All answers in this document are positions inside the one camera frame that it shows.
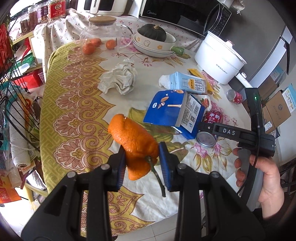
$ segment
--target midea logo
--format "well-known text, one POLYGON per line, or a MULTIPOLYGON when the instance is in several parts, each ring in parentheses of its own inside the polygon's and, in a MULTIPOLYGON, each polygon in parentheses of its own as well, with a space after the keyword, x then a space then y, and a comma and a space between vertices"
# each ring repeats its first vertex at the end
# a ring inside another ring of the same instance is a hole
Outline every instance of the midea logo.
POLYGON ((150 11, 150 10, 148 10, 147 13, 148 13, 148 14, 156 15, 156 13, 154 13, 154 12, 152 12, 152 11, 150 11))

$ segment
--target floral tablecloth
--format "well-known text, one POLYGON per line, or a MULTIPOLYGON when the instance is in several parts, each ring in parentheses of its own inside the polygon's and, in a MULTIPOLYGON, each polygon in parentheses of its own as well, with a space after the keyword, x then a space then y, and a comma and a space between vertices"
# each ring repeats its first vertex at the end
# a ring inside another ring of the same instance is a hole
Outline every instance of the floral tablecloth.
MULTIPOLYGON (((48 70, 48 60, 53 51, 57 50, 64 44, 79 40, 80 33, 88 27, 88 19, 94 15, 87 12, 79 12, 75 9, 67 9, 66 18, 56 21, 47 22, 37 25, 34 29, 34 37, 38 40, 41 48, 44 48, 44 56, 42 58, 42 67, 46 81, 46 73, 48 70)), ((192 33, 173 26, 169 23, 159 22, 149 18, 136 18, 133 16, 116 17, 117 24, 125 24, 130 27, 134 33, 137 29, 147 23, 158 24, 165 31, 171 33, 176 38, 178 46, 196 51, 201 43, 201 39, 192 33)), ((130 37, 130 32, 124 32, 124 37, 130 37)))
MULTIPOLYGON (((99 51, 96 59, 82 57, 79 42, 66 44, 53 53, 43 98, 40 120, 41 159, 48 190, 74 170, 89 172, 109 156, 118 152, 119 144, 108 133, 111 118, 122 113, 146 128, 158 141, 165 141, 171 153, 183 163, 202 173, 218 171, 226 179, 231 176, 237 142, 219 138, 214 148, 204 148, 195 140, 186 140, 171 127, 143 123, 146 110, 159 90, 158 79, 175 71, 188 73, 195 68, 194 52, 186 50, 179 57, 153 58, 138 52, 131 44, 120 53, 99 51), (98 88, 100 76, 130 58, 138 72, 133 91, 120 95, 115 89, 107 94, 98 88)), ((208 94, 213 109, 223 113, 224 123, 250 129, 250 118, 242 104, 229 102, 229 85, 221 86, 205 72, 213 91, 208 94)), ((163 181, 159 163, 156 170, 163 181)), ((110 222, 113 235, 131 232, 170 217, 178 211, 178 193, 161 195, 152 172, 137 181, 126 173, 118 193, 109 193, 110 222)), ((81 227, 86 231, 87 194, 83 199, 81 227)))

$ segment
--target wooden lid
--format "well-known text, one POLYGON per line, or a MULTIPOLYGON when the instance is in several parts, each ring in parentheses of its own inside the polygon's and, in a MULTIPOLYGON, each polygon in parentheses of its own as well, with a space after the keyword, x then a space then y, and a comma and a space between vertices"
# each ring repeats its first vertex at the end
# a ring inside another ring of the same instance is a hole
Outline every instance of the wooden lid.
POLYGON ((89 22, 91 23, 103 23, 103 24, 114 23, 115 21, 116 21, 116 18, 111 16, 95 16, 89 19, 89 22))

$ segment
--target green pumpkin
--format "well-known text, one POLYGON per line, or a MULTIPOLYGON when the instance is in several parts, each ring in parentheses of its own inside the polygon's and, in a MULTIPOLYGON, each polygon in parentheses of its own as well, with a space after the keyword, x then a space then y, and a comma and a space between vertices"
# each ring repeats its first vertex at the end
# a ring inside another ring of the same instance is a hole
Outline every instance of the green pumpkin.
POLYGON ((146 24, 138 29, 138 33, 157 41, 164 42, 166 40, 166 32, 163 28, 155 24, 146 24))

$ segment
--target can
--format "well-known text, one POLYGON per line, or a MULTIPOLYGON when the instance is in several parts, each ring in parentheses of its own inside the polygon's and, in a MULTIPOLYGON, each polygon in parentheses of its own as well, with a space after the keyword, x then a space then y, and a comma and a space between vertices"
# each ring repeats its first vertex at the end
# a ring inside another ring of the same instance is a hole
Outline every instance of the can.
POLYGON ((229 101, 232 101, 233 103, 236 103, 236 104, 242 103, 242 95, 235 90, 227 91, 226 97, 229 101))
POLYGON ((210 110, 206 113, 204 120, 205 123, 223 123, 223 115, 218 110, 210 110))
POLYGON ((205 131, 200 131, 196 135, 197 142, 206 148, 214 147, 216 145, 217 138, 218 137, 216 135, 212 135, 211 133, 205 131))
MULTIPOLYGON (((204 117, 205 123, 223 123, 223 115, 218 110, 210 110, 204 117)), ((214 135, 205 131, 200 131, 196 135, 196 140, 203 147, 211 148, 216 145, 218 135, 214 135)))

